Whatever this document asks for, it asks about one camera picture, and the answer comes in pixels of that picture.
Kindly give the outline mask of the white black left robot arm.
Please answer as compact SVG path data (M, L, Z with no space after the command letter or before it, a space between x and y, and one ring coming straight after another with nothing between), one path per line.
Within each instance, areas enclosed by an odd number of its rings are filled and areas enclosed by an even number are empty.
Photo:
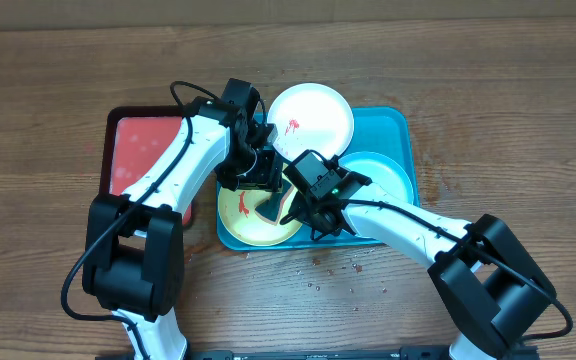
M155 164L120 195L89 209L85 251L74 266L84 291L124 326L134 359L183 359L187 341L174 306L184 277L182 215L211 173L229 190L277 191L275 125L243 103L198 97L180 110L179 131Z

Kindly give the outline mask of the yellow-green plate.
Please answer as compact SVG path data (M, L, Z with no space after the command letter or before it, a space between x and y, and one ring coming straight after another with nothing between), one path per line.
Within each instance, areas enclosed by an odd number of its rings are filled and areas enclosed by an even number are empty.
M283 188L278 193L288 192L280 219L289 211L295 196L295 187L282 178ZM274 192L262 190L231 191L220 187L217 192L217 215L226 231L236 240L253 247L269 247L287 241L295 235L302 224L292 221L281 225L262 221L255 212L255 207Z

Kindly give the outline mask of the white plate with red stain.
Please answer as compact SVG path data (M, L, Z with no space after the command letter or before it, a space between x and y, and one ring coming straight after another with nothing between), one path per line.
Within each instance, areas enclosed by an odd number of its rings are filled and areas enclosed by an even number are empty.
M354 133L348 102L336 90L317 83L283 91L270 107L268 122L278 131L273 147L288 162L306 150L325 158L342 155Z

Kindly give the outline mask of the dark green sponge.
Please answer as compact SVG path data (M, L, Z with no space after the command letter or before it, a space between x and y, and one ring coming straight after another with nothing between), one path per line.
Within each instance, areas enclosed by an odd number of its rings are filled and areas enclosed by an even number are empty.
M257 216L262 221L268 222L270 224L277 224L279 222L281 211L288 195L288 192L272 193L267 199L263 200L255 207Z

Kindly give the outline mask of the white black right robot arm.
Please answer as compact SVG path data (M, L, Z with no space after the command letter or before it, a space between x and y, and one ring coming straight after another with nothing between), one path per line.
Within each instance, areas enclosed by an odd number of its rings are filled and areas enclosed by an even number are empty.
M299 191L283 223L378 240L422 265L460 334L452 359L502 359L532 340L528 329L556 291L510 228L485 214L451 219L402 201L377 183Z

